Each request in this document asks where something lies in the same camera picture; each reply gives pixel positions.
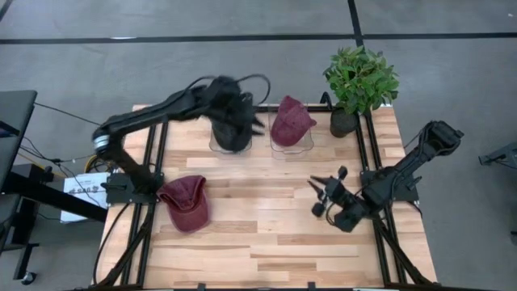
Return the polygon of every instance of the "potted plant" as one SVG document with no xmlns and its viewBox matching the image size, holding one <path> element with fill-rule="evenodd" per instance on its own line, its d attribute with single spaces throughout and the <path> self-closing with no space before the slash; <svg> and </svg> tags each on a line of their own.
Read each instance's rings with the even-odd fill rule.
<svg viewBox="0 0 517 291">
<path fill-rule="evenodd" d="M 340 48 L 330 59 L 332 63 L 323 74 L 339 100 L 330 116 L 330 132 L 345 137 L 359 125 L 356 112 L 376 110 L 397 98 L 398 75 L 392 65 L 386 65 L 382 52 L 365 52 L 364 46 L 353 51 Z"/>
</svg>

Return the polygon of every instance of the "gray floor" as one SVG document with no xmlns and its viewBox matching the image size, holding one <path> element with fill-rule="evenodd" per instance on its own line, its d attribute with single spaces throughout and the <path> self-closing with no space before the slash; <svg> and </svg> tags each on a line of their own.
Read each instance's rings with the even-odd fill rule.
<svg viewBox="0 0 517 291">
<path fill-rule="evenodd" d="M 513 0 L 358 0 L 363 33 L 517 32 Z M 351 33 L 344 0 L 14 0 L 0 38 Z M 322 71 L 341 41 L 0 46 L 0 90 L 34 89 L 38 101 L 104 121 L 134 103 L 156 103 L 205 74 L 267 74 L 271 100 L 316 101 Z M 395 104 L 404 141 L 429 120 L 461 129 L 461 147 L 423 167 L 418 186 L 431 254 L 445 285 L 515 290 L 511 244 L 516 172 L 480 167 L 477 156 L 517 140 L 516 39 L 376 40 L 400 74 Z M 246 88 L 257 96 L 262 84 Z M 48 156 L 89 154 L 93 127 L 37 108 L 27 136 Z M 69 164 L 79 172 L 82 164 Z M 57 217 L 55 209 L 43 208 Z M 11 280 L 17 254 L 0 259 L 0 289 L 56 290 L 90 282 L 102 225 L 38 220 L 28 287 Z"/>
</svg>

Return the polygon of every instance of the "black pot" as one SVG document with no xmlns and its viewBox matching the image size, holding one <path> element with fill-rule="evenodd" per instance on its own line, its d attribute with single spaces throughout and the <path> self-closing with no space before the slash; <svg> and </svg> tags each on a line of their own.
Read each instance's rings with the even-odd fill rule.
<svg viewBox="0 0 517 291">
<path fill-rule="evenodd" d="M 330 115 L 330 133 L 335 137 L 345 137 L 357 129 L 359 121 L 354 114 L 350 115 L 344 109 L 334 109 Z"/>
</svg>

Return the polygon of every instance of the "maroon cap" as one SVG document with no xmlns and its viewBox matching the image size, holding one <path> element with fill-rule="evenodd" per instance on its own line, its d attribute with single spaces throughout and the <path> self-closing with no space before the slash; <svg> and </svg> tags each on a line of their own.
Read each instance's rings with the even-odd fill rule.
<svg viewBox="0 0 517 291">
<path fill-rule="evenodd" d="M 179 231 L 193 232 L 210 221 L 203 189 L 205 181 L 203 176 L 191 175 L 166 183 L 158 189 L 158 197 L 167 204 L 170 220 Z"/>
<path fill-rule="evenodd" d="M 310 118 L 305 105 L 285 96 L 271 127 L 271 138 L 279 146 L 294 146 L 314 125 L 316 121 Z"/>
</svg>

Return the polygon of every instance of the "wooden tabletop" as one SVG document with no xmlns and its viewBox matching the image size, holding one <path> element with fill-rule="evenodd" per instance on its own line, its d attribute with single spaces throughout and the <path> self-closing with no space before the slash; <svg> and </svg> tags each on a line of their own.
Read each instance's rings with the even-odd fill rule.
<svg viewBox="0 0 517 291">
<path fill-rule="evenodd" d="M 405 155 L 393 109 L 381 108 L 372 115 L 383 165 L 393 165 Z M 158 204 L 145 288 L 195 288 L 198 283 L 209 288 L 305 287 L 308 281 L 320 287 L 382 286 L 372 222 L 363 219 L 348 234 L 311 214 L 316 195 L 306 182 L 310 175 L 337 175 L 344 165 L 348 168 L 345 186 L 354 192 L 360 187 L 362 170 L 355 134 L 332 137 L 330 114 L 311 116 L 317 121 L 311 130 L 314 147 L 302 158 L 282 159 L 272 157 L 269 132 L 254 137 L 249 153 L 230 156 L 208 147 L 207 120 L 170 122 L 162 169 L 166 181 L 185 175 L 206 177 L 212 222 L 194 234 L 181 234 L 171 224 L 165 205 Z M 267 114 L 259 118 L 267 123 Z M 373 165 L 368 131 L 362 126 Z M 138 162 L 143 159 L 147 134 L 147 129 L 141 130 L 125 141 L 125 149 Z M 121 207 L 109 209 L 104 235 Z M 435 280 L 418 212 L 396 202 L 393 215 L 402 249 L 424 276 Z M 108 239 L 99 278 L 106 276 L 125 250 L 131 218 L 132 206 Z M 393 255 L 387 245 L 386 250 L 396 281 Z M 136 280 L 139 256 L 138 251 L 130 282 Z"/>
</svg>

